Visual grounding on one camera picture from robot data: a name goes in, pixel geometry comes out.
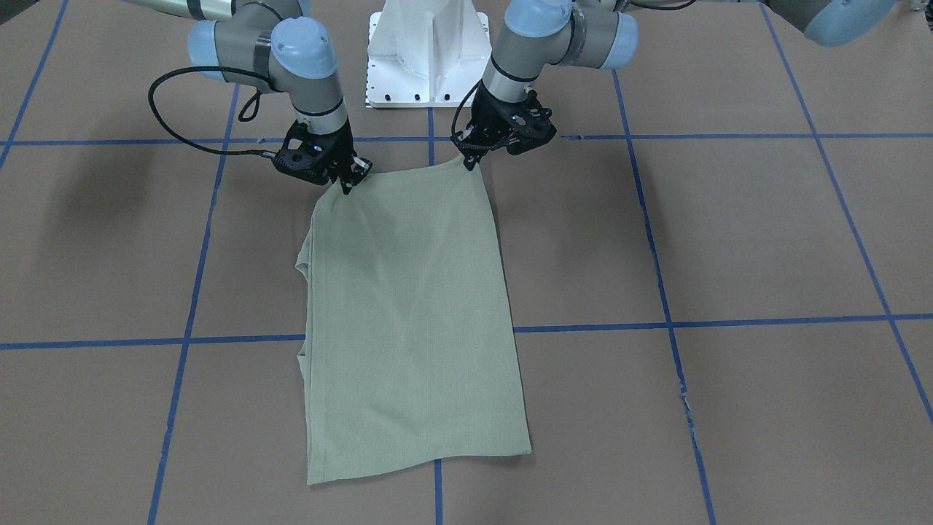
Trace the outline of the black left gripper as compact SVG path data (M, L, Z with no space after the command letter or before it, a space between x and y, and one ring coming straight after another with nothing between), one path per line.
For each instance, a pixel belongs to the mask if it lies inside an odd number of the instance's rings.
M483 81L477 81L471 93L473 101L469 123L466 124L466 129L456 132L456 147L463 150L463 164L469 171L483 159L486 150L506 147L507 136L511 131L504 117L506 104L517 103L497 99Z

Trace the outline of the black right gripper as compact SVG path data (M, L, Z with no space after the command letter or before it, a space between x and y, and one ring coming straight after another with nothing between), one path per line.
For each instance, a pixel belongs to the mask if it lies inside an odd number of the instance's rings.
M343 124L339 130L322 134L321 160L325 179L339 179L343 194L349 194L369 175L370 169L364 169L364 158L357 155L351 124Z

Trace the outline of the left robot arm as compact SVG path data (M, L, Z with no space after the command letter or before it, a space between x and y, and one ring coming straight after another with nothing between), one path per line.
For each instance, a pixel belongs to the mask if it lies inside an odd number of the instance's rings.
M546 145L557 129L534 90L545 66L623 69L639 46L639 24L628 11L673 12L699 2L746 1L510 1L504 27L481 78L471 87L469 122L452 122L450 140L471 171L488 152L520 155ZM749 1L759 4L823 47L858 39L897 1Z

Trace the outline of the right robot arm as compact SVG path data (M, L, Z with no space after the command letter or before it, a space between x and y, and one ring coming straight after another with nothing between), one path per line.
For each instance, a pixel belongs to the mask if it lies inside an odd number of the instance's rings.
M371 162L354 150L352 127L337 73L329 30L312 17L309 1L144 1L143 7L190 19L191 66L164 74L149 88L200 72L252 86L260 97L285 93L296 120L276 152L256 149L284 175L316 185L333 183L350 193L369 175Z

